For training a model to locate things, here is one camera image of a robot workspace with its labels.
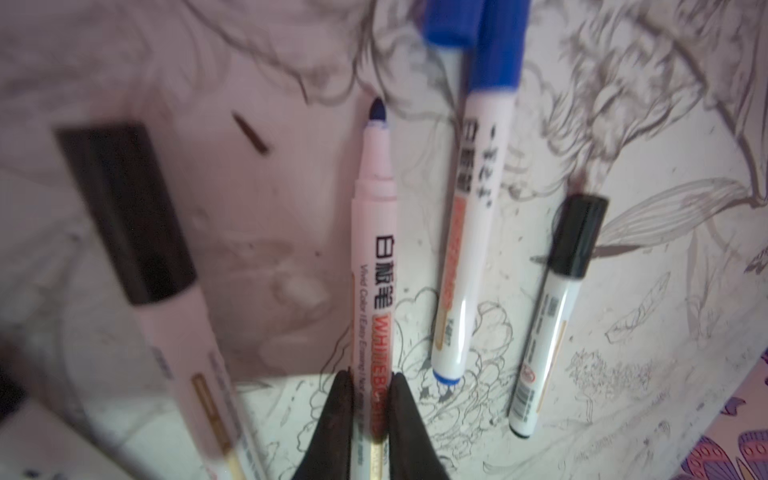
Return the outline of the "white marker pen blue tip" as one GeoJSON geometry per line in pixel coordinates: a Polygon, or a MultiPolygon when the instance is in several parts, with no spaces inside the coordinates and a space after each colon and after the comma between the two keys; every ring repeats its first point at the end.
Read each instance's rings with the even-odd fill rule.
{"type": "Polygon", "coordinates": [[[353,279],[353,433],[351,479],[384,476],[396,295],[397,189],[384,101],[373,101],[363,129],[351,201],[353,279]]]}

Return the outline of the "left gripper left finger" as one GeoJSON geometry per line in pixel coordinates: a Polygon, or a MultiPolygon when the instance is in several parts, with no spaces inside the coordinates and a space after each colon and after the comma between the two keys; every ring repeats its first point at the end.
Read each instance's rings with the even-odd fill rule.
{"type": "Polygon", "coordinates": [[[293,479],[347,480],[353,431],[353,381],[348,371],[336,374],[309,447],[293,479]]]}

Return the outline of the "blue pen cap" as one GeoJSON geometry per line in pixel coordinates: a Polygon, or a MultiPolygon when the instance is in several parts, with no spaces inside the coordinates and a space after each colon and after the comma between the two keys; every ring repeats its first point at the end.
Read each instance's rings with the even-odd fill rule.
{"type": "Polygon", "coordinates": [[[422,23],[423,37],[438,47],[474,47],[483,8],[483,0],[428,0],[422,23]]]}

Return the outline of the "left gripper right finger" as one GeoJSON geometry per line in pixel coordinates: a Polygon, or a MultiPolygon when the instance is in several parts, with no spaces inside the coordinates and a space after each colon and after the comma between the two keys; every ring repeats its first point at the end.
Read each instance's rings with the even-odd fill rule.
{"type": "Polygon", "coordinates": [[[448,480],[409,388],[406,377],[392,376],[388,394],[390,478],[448,480]]]}

